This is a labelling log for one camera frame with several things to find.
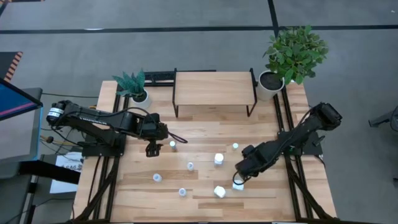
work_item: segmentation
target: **potted plant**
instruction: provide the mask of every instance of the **potted plant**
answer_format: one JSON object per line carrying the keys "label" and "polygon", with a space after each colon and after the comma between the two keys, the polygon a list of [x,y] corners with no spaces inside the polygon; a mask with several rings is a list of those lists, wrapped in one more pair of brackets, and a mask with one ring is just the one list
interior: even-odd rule
{"label": "potted plant", "polygon": [[130,96],[134,104],[142,109],[146,109],[150,106],[152,100],[150,100],[148,92],[144,89],[145,74],[142,69],[136,77],[134,73],[129,76],[126,72],[123,72],[122,78],[117,76],[112,77],[123,89],[123,91],[118,91],[116,94]]}
{"label": "potted plant", "polygon": [[319,35],[312,34],[311,26],[289,28],[280,32],[277,38],[270,36],[271,46],[262,57],[269,55],[269,64],[260,74],[257,97],[271,99],[284,85],[291,81],[301,84],[305,77],[315,77],[312,70],[322,63],[328,47]]}

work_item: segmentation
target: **small wooden bench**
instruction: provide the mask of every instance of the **small wooden bench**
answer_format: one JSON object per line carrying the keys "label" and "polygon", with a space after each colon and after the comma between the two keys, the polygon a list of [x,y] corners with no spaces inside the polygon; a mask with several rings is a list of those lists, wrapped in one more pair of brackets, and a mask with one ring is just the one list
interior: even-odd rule
{"label": "small wooden bench", "polygon": [[246,105],[250,116],[256,103],[253,69],[250,72],[175,72],[173,107],[176,118],[179,106],[192,105]]}

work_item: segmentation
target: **gray floor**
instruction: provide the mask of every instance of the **gray floor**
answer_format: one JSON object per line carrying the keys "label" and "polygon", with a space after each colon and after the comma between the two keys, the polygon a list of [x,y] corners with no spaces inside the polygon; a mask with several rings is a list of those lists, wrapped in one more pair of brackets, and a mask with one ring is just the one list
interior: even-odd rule
{"label": "gray floor", "polygon": [[[394,0],[277,0],[281,26],[398,24]],[[178,26],[269,26],[265,0],[46,0],[11,3],[0,17],[0,29],[89,29]],[[318,31],[330,53],[305,80],[308,101],[331,103],[342,125],[323,141],[326,172],[338,216],[344,220],[396,223],[398,138],[388,125],[372,129],[368,119],[398,105],[396,71],[398,30]],[[111,75],[144,70],[217,69],[256,75],[271,31],[174,32],[125,34],[0,35],[0,51],[23,51],[13,84],[42,87],[45,92],[92,95]],[[44,96],[45,112],[63,98]],[[95,99],[71,99],[85,106]],[[73,139],[80,137],[72,134]],[[42,153],[53,153],[41,148]],[[38,208],[45,214],[70,214],[68,202]]]}

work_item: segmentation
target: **white cube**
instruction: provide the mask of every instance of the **white cube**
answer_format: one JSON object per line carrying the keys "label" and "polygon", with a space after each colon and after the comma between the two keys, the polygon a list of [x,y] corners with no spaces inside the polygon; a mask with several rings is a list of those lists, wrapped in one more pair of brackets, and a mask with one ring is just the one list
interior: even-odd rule
{"label": "white cube", "polygon": [[237,183],[237,184],[235,184],[235,183],[233,182],[233,183],[232,183],[232,188],[235,189],[235,190],[243,190],[243,188],[244,188],[244,185],[242,184],[243,181],[242,181],[242,180],[234,180],[234,181],[235,181],[235,183]]}
{"label": "white cube", "polygon": [[217,186],[214,189],[214,194],[217,195],[219,198],[223,198],[225,196],[225,189],[224,187]]}

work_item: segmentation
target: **white block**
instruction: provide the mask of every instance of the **white block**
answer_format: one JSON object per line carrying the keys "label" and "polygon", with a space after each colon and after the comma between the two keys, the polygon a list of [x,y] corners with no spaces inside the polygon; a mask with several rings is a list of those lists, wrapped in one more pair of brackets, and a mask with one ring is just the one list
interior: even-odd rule
{"label": "white block", "polygon": [[214,165],[219,166],[222,165],[224,161],[224,156],[221,153],[217,153],[214,157]]}
{"label": "white block", "polygon": [[225,189],[224,187],[217,186],[214,189],[214,194],[217,195],[219,198],[223,198],[225,196]]}
{"label": "white block", "polygon": [[162,181],[162,176],[160,174],[154,174],[154,181],[156,182]]}
{"label": "white block", "polygon": [[[237,184],[242,184],[243,183],[243,181],[242,180],[234,180],[235,181],[235,183],[237,183]],[[232,183],[232,188],[233,189],[235,189],[235,190],[243,190],[243,188],[244,188],[244,185],[242,184],[242,185],[237,185],[237,184],[235,184],[234,182]]]}

